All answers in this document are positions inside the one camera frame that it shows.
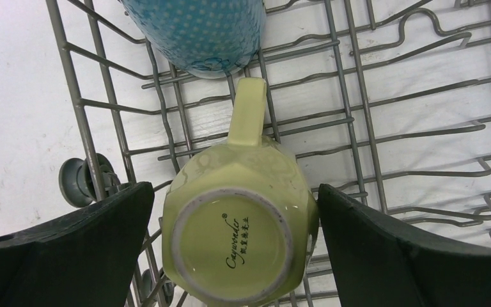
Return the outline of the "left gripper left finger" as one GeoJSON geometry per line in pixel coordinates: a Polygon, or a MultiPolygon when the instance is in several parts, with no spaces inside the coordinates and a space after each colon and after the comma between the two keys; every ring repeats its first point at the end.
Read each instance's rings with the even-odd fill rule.
{"type": "Polygon", "coordinates": [[[0,306],[123,306],[154,197],[140,182],[0,236],[0,306]]]}

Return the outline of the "blue floral mug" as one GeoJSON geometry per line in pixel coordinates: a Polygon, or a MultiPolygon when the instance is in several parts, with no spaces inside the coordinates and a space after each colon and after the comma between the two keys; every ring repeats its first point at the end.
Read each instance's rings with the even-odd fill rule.
{"type": "Polygon", "coordinates": [[[176,68],[216,79],[246,67],[267,18],[259,0],[122,1],[125,11],[176,68]]]}

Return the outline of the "pale yellow mug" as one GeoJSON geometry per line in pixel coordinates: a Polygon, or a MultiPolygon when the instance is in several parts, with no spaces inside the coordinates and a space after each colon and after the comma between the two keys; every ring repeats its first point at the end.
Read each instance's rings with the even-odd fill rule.
{"type": "Polygon", "coordinates": [[[227,140],[172,181],[162,215],[166,276],[208,306],[261,306],[302,282],[318,207],[293,153],[264,135],[267,83],[236,88],[227,140]]]}

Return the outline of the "grey wire dish rack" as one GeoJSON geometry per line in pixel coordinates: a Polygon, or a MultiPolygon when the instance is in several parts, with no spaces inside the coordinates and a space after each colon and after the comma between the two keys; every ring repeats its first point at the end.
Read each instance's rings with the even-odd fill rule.
{"type": "Polygon", "coordinates": [[[226,139],[235,86],[268,86],[265,132],[327,183],[390,216],[491,248],[491,1],[268,1],[263,49],[206,80],[176,68],[119,1],[47,1],[85,157],[83,207],[138,181],[156,204],[126,306],[199,306],[164,277],[166,189],[226,139]]]}

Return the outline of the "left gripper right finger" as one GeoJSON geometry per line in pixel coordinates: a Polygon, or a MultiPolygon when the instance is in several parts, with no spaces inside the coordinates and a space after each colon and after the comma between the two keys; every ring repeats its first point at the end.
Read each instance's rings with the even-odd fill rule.
{"type": "Polygon", "coordinates": [[[416,228],[328,184],[317,205],[342,306],[491,306],[491,248],[416,228]]]}

